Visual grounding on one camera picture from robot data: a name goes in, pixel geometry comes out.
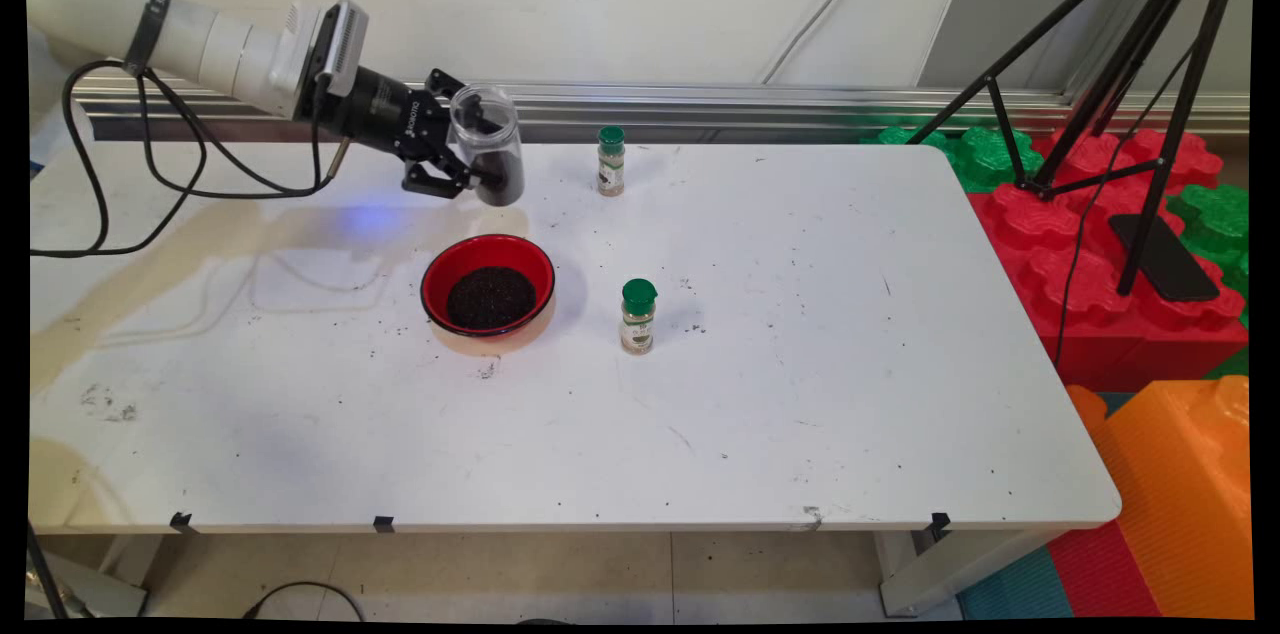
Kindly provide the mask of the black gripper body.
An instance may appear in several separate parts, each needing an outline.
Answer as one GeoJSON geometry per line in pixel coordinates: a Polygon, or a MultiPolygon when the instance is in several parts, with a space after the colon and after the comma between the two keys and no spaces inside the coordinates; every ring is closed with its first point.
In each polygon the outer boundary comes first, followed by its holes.
{"type": "Polygon", "coordinates": [[[428,93],[365,67],[355,83],[339,96],[320,76],[320,127],[401,160],[426,161],[456,158],[447,143],[451,114],[428,110],[428,93]]]}

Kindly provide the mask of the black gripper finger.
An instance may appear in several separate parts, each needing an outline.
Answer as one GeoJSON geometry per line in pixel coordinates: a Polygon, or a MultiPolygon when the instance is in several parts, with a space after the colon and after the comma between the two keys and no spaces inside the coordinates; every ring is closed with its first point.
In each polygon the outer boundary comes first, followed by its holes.
{"type": "Polygon", "coordinates": [[[443,111],[445,108],[458,111],[465,110],[468,106],[468,97],[461,93],[465,87],[466,83],[442,69],[433,69],[425,81],[428,110],[443,111]]]}
{"type": "Polygon", "coordinates": [[[480,184],[481,177],[457,158],[404,160],[402,190],[410,193],[453,200],[480,184]]]}

